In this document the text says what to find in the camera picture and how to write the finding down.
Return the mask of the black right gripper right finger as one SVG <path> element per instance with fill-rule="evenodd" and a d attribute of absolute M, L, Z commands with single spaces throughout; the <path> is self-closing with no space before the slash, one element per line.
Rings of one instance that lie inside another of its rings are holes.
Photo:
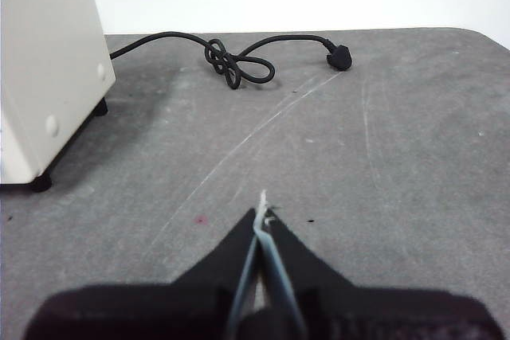
<path fill-rule="evenodd" d="M 437 289 L 363 287 L 336 271 L 274 213 L 271 236 L 310 339 L 501 339 L 477 299 Z"/>

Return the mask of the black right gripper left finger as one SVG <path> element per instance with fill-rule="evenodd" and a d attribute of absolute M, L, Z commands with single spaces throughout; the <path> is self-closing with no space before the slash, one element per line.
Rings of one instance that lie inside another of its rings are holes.
<path fill-rule="evenodd" d="M 172 283 L 96 284 L 48 297 L 25 339 L 219 339 L 253 238 L 250 209 Z"/>

